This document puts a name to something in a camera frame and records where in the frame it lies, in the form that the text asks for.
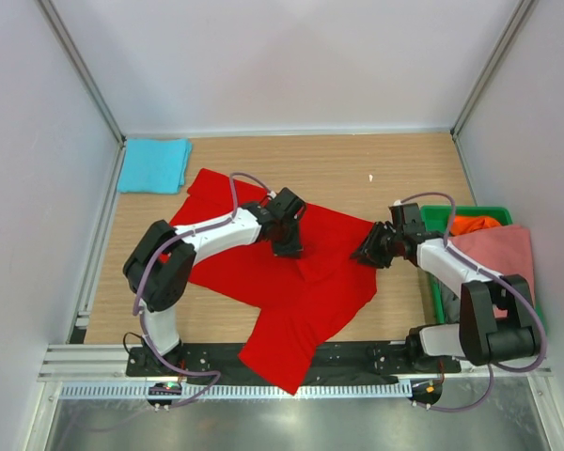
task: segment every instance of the white wall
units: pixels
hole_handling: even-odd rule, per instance
[[[131,134],[448,130],[516,0],[55,0]]]
[[[66,339],[116,151],[38,7],[0,1],[0,451]]]
[[[506,205],[531,229],[564,393],[564,0],[536,6],[461,142],[478,203]]]

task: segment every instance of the pink cloth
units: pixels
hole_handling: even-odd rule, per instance
[[[530,232],[520,225],[486,228],[452,237],[451,242],[467,256],[504,275],[520,274],[528,282],[535,303],[535,277]],[[496,317],[507,312],[495,309]]]

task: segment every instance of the aluminum frame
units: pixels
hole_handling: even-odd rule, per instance
[[[97,224],[92,242],[92,248],[86,265],[84,278],[78,292],[77,315],[73,326],[84,328],[87,326],[89,312],[91,310],[94,293],[98,282],[98,274],[102,266],[106,243],[110,227],[113,222],[116,205],[118,202],[117,180],[123,162],[124,144],[126,136],[123,135],[115,120],[106,100],[102,96],[94,78],[80,55],[77,47],[69,34],[66,25],[60,18],[52,0],[34,0],[45,15],[48,24],[55,32],[56,39],[62,45],[72,66],[77,71],[81,83],[86,87],[91,99],[95,102],[102,118],[120,144],[120,152],[116,158],[114,170],[107,190],[102,212]],[[513,11],[513,14],[504,29],[501,37],[495,45],[493,52],[487,61],[483,71],[478,77],[467,101],[460,112],[458,119],[451,129],[456,148],[460,153],[460,132],[476,107],[478,100],[487,85],[493,79],[494,74],[506,57],[510,45],[525,25],[537,0],[521,0]],[[464,167],[466,178],[467,167]],[[26,450],[35,451],[43,449],[48,440],[51,425],[56,411],[56,401],[62,390],[63,383],[68,381],[128,381],[125,377],[125,366],[127,364],[127,353],[121,345],[52,345],[47,349],[46,357],[39,372],[38,385],[40,395],[38,398],[34,421],[30,425],[27,436]],[[474,367],[468,363],[463,365],[465,372],[454,375],[446,375],[449,378],[483,378],[487,377],[485,367]],[[418,374],[402,375],[402,379],[415,379],[435,377],[436,375]],[[556,384],[551,369],[543,365],[532,374],[515,375],[505,371],[496,370],[496,377],[527,377],[529,386],[535,397],[537,408],[545,428],[545,432],[554,449],[564,449],[564,421],[561,410],[556,403]],[[142,381],[167,381],[175,378],[134,378]]]

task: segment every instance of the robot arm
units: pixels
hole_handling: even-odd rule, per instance
[[[414,359],[454,355],[484,365],[539,353],[541,338],[534,320],[491,277],[503,279],[532,303],[522,276],[484,268],[450,242],[445,245],[441,233],[426,230],[417,204],[390,210],[392,223],[376,223],[353,257],[377,268],[388,268],[394,257],[403,257],[437,277],[461,300],[459,324],[410,330],[406,342]],[[494,305],[507,310],[507,317],[496,319]]]
[[[166,360],[170,357],[172,362],[176,361],[181,347],[176,302],[183,295],[194,265],[227,249],[257,241],[270,241],[277,256],[298,257],[302,251],[299,221],[305,210],[305,202],[284,188],[265,205],[242,205],[231,221],[228,214],[193,225],[172,227],[165,221],[151,225],[123,267],[134,293],[156,250],[176,235],[184,235],[165,250],[166,259],[157,260],[140,302],[142,324],[158,353]]]

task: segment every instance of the orange cloth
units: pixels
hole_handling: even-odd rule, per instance
[[[451,235],[465,235],[483,228],[500,227],[499,221],[491,216],[456,216],[451,226]]]

